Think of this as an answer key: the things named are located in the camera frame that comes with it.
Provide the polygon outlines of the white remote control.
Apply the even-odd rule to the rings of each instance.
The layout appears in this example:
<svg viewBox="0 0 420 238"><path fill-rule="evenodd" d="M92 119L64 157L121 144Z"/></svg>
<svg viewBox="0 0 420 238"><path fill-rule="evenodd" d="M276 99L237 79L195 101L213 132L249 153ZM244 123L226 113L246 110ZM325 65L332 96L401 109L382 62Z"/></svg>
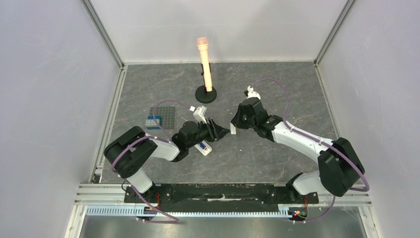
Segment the white remote control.
<svg viewBox="0 0 420 238"><path fill-rule="evenodd" d="M211 151L212 148L206 141L199 142L194 146L203 156L207 156Z"/></svg>

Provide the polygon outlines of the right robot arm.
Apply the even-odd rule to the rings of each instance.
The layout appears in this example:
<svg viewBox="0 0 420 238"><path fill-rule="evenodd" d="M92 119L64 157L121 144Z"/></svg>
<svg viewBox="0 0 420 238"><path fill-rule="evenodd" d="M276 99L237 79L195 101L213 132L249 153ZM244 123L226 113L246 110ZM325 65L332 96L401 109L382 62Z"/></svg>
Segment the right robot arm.
<svg viewBox="0 0 420 238"><path fill-rule="evenodd" d="M288 182L286 196L292 202L319 191L342 197L348 190L356 191L354 184L360 179L365 184L362 191L369 190L365 169L343 137L332 140L294 127L282 117L269 115L257 97L239 104L231 120L231 129L236 128L253 129L259 137L288 146L317 163L317 171L297 174Z"/></svg>

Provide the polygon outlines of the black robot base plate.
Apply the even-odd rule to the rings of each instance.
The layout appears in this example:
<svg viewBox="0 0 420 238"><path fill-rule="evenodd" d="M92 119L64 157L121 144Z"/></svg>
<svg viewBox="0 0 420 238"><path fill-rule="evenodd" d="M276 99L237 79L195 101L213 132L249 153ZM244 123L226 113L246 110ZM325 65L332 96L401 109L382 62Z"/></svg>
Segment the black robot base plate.
<svg viewBox="0 0 420 238"><path fill-rule="evenodd" d="M164 212L275 212L279 204L319 203L316 192L274 183L161 183L143 197Z"/></svg>

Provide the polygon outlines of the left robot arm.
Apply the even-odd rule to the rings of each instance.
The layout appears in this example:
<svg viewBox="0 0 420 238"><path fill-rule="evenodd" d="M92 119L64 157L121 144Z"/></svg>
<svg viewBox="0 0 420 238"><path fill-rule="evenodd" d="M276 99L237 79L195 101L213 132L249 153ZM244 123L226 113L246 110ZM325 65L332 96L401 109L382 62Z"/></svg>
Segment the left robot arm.
<svg viewBox="0 0 420 238"><path fill-rule="evenodd" d="M131 184L137 190L137 197L147 203L156 194L153 181L142 169L150 157L179 162L200 142L216 142L229 133L229 129L211 118L206 122L185 122L170 140L152 136L134 126L111 142L103 155L111 163L112 170Z"/></svg>

